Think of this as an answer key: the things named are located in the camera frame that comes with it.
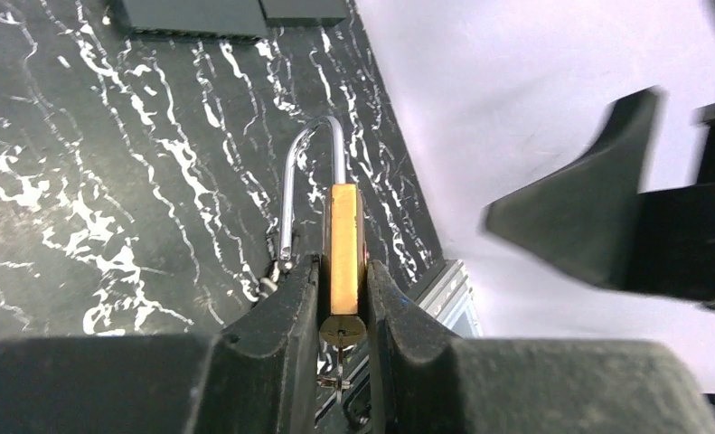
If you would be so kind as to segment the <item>large brass padlock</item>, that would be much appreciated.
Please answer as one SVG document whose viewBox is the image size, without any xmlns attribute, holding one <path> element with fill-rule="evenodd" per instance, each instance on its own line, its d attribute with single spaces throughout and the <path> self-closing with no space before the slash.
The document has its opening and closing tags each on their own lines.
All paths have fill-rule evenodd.
<svg viewBox="0 0 715 434">
<path fill-rule="evenodd" d="M 320 127 L 331 132 L 333 184 L 324 217 L 324 248 L 321 263 L 327 302 L 319 326 L 321 338 L 339 349 L 358 344 L 367 326 L 360 316 L 365 286 L 367 248 L 364 235 L 362 194 L 347 181 L 343 127 L 333 116 L 310 120 L 294 138 L 287 152 L 279 219 L 278 261 L 290 269 L 293 261 L 294 183 L 297 156 L 304 142 Z"/>
</svg>

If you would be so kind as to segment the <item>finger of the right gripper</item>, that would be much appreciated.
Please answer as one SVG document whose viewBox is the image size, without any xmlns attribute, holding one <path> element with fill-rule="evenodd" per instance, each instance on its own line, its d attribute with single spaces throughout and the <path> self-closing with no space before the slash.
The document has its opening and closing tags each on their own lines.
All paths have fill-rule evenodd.
<svg viewBox="0 0 715 434">
<path fill-rule="evenodd" d="M 660 97 L 614 102 L 576 160 L 489 204 L 485 230 L 593 286 L 715 301 L 715 183 L 639 188 Z"/>
</svg>

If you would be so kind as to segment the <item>small silver key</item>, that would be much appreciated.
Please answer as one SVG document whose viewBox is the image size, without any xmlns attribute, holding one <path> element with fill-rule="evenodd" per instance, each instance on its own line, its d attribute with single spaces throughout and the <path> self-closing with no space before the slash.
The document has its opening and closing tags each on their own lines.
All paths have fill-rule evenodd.
<svg viewBox="0 0 715 434">
<path fill-rule="evenodd" d="M 353 345 L 335 346 L 325 342 L 320 343 L 317 356 L 316 383 L 321 388 L 331 389 L 338 403 L 342 402 L 343 392 L 350 387 L 350 382 L 343 373 L 346 355 L 352 351 Z"/>
</svg>

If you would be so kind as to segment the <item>black flat box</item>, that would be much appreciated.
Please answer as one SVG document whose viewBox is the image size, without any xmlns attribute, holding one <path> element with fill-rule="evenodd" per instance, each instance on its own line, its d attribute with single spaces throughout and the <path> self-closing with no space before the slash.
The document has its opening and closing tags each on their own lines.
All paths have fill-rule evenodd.
<svg viewBox="0 0 715 434">
<path fill-rule="evenodd" d="M 333 26 L 349 15 L 333 0 L 120 0 L 109 3 L 130 33 L 258 40 L 270 27 Z"/>
</svg>

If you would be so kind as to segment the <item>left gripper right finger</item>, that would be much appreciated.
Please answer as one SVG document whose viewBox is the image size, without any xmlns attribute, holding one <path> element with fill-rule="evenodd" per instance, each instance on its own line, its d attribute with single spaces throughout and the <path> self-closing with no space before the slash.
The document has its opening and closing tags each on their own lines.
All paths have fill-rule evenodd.
<svg viewBox="0 0 715 434">
<path fill-rule="evenodd" d="M 656 342 L 465 339 L 367 268 L 376 433 L 715 433 L 686 365 Z"/>
</svg>

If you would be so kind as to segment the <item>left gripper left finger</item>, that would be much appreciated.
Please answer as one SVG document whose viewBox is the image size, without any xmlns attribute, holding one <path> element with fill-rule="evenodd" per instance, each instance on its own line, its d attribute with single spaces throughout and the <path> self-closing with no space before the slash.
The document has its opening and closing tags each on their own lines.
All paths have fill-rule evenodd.
<svg viewBox="0 0 715 434">
<path fill-rule="evenodd" d="M 0 433 L 311 433 L 319 259 L 214 335 L 0 341 Z"/>
</svg>

